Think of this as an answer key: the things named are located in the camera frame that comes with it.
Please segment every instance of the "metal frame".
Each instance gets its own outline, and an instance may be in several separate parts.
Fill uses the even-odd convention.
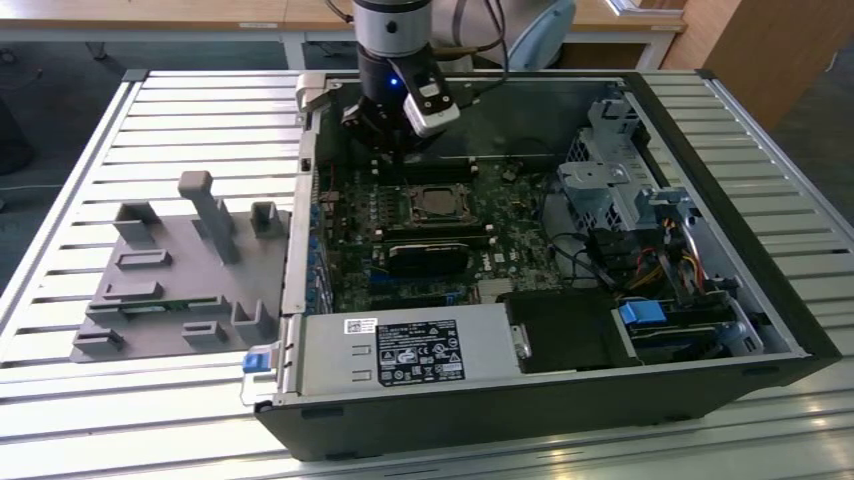
[[[75,28],[4,28],[0,42],[279,42],[291,70],[305,70],[307,42],[355,42],[352,30],[341,31],[281,31],[279,24],[269,28],[244,30],[181,31],[181,30],[108,30]],[[564,43],[642,43],[646,44],[638,61],[638,70],[660,67],[670,44],[678,32],[650,30],[647,32],[570,32]]]
[[[167,75],[199,79],[197,85],[228,78],[231,86],[220,92],[227,101],[213,100],[212,90],[203,89],[207,100],[180,105],[135,102],[140,90],[155,89],[141,88],[139,82],[121,84],[0,299],[8,320],[0,334],[0,478],[313,475],[361,480],[395,475],[424,480],[583,475],[683,479],[708,471],[715,478],[750,479],[850,473],[854,259],[850,254],[827,255],[831,250],[854,249],[850,228],[838,221],[821,194],[799,180],[796,168],[751,126],[738,104],[694,72],[656,72],[644,78],[845,355],[838,364],[796,384],[755,392],[698,421],[424,451],[357,463],[300,464],[240,403],[240,354],[85,366],[63,361],[71,330],[83,320],[87,289],[97,282],[108,242],[115,240],[112,227],[100,224],[115,213],[111,198],[159,195],[164,179],[176,178],[175,172],[192,162],[216,168],[220,178],[244,173],[239,181],[224,180],[232,211],[259,197],[275,199],[284,208],[289,205],[289,197],[276,190],[280,179],[275,172],[285,171],[296,161],[297,148],[289,140],[275,140],[269,132],[261,138],[273,140],[249,142],[239,150],[221,142],[177,146],[172,153],[157,151],[157,155],[149,147],[111,147],[119,133],[125,133],[120,129],[128,114],[179,114],[192,107],[203,111],[196,114],[224,121],[228,114],[221,112],[235,108],[243,114],[269,109],[296,113],[289,87],[241,86],[257,85],[271,77],[271,83],[289,83],[283,79],[295,73],[153,72],[152,78]],[[185,81],[184,88],[157,89],[163,90],[160,97],[168,90],[169,95],[185,98],[195,91]],[[263,98],[245,100],[248,90]],[[264,130],[289,128],[281,119],[268,121],[275,127]],[[252,133],[257,130],[243,131],[257,137]],[[121,136],[119,143],[128,138]],[[177,160],[189,155],[195,157]],[[672,167],[664,164],[662,168],[678,185]],[[107,183],[95,184],[96,180]],[[99,200],[84,202],[87,197]],[[173,212],[184,208],[169,198],[153,203]],[[31,304],[32,294],[39,295],[40,303]],[[272,392],[275,382],[257,379],[253,389]]]
[[[640,43],[646,45],[638,60],[638,70],[658,70],[678,32],[650,30],[647,32],[570,32],[563,43]],[[288,58],[288,68],[304,70],[307,42],[355,42],[352,30],[283,32],[281,43]]]

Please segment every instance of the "slotted metal platform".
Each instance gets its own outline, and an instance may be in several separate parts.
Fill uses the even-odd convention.
[[[68,363],[119,202],[191,213],[176,182],[205,169],[232,212],[259,199],[289,208],[296,75],[152,72],[121,84],[0,300],[0,478],[748,479],[854,469],[854,234],[726,90],[692,72],[644,77],[846,356],[792,386],[699,421],[303,464],[240,402],[241,353]]]

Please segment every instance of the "red wire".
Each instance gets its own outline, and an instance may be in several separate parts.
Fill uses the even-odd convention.
[[[643,255],[654,252],[655,252],[655,249],[652,247],[647,247],[643,250],[640,250],[640,255],[638,255],[638,269],[635,270],[635,276],[640,275],[640,263],[643,263]]]

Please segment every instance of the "black cable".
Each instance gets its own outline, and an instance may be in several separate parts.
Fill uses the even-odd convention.
[[[554,243],[551,244],[551,248],[554,248],[555,252],[563,258],[566,258],[570,262],[572,262],[574,265],[578,265],[584,270],[587,270],[590,273],[592,273],[592,275],[599,280],[602,280],[602,283],[604,283],[611,290],[622,290],[619,285],[618,285],[618,283],[614,281],[614,279],[611,278],[611,276],[606,272],[603,272],[594,264],[587,263],[587,262],[584,262],[584,261],[578,259],[578,257],[575,256],[575,255],[578,255],[578,253],[575,255],[570,255],[570,253],[566,250],[563,250],[560,247],[558,247]]]
[[[490,83],[479,92],[475,93],[475,98],[480,97],[484,93],[500,87],[510,78],[510,57],[507,55],[507,18],[504,17],[504,7],[502,6],[502,1],[495,0],[495,4],[498,5],[498,14],[495,13],[496,8],[492,6],[491,0],[483,0],[483,4],[486,5],[487,13],[490,14],[490,19],[492,20],[492,25],[495,25],[495,30],[500,33],[500,46],[502,46],[502,57],[503,57],[503,72],[502,78],[498,81]]]
[[[352,23],[352,15],[347,15],[344,12],[341,12],[341,9],[337,8],[337,6],[332,3],[332,0],[325,0],[325,6],[329,7],[332,13],[337,15],[337,18],[340,18],[344,23]]]
[[[571,260],[572,261],[572,275],[570,277],[564,278],[564,280],[570,281],[570,288],[575,288],[575,280],[578,280],[578,262],[579,262],[578,256],[582,253],[587,253],[587,249],[586,248],[580,249],[578,252],[575,252],[575,255],[572,255],[572,260]]]
[[[495,29],[498,30],[498,37],[495,38],[495,40],[492,41],[492,43],[483,45],[480,47],[478,47],[478,52],[487,52],[490,50],[492,50],[495,47],[498,47],[502,42],[504,41],[504,38],[507,37],[507,24],[504,23],[504,13],[503,13],[503,7],[502,7],[502,3],[500,0],[498,1],[498,7],[500,9],[500,15],[502,15],[502,22],[498,22],[498,18],[495,15],[495,10],[492,8],[492,3],[490,2],[490,0],[483,0],[483,5],[486,6],[486,10],[487,13],[490,15],[490,18],[492,19],[492,25],[495,25]]]
[[[551,243],[555,243],[555,240],[560,237],[571,237],[575,240],[578,240],[582,243],[587,243],[587,240],[590,240],[590,237],[587,235],[584,235],[583,233],[578,233],[578,232],[563,232],[559,233],[558,235],[555,235],[554,237],[551,237]]]

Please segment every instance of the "green circuit board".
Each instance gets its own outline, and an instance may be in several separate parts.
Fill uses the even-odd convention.
[[[467,183],[392,186],[379,185],[369,174],[355,171],[321,195],[336,312],[478,304],[484,301],[476,288],[483,280],[507,279],[514,291],[563,285],[534,213],[544,176],[514,173],[508,180],[503,160],[480,161],[478,168],[479,174]],[[475,222],[484,230],[475,236],[486,243],[471,247],[464,271],[418,278],[392,276],[387,270],[392,246],[456,243],[467,237],[395,242],[380,240],[378,229],[430,228],[442,225],[446,217],[455,224]],[[419,220],[424,225],[414,225]]]

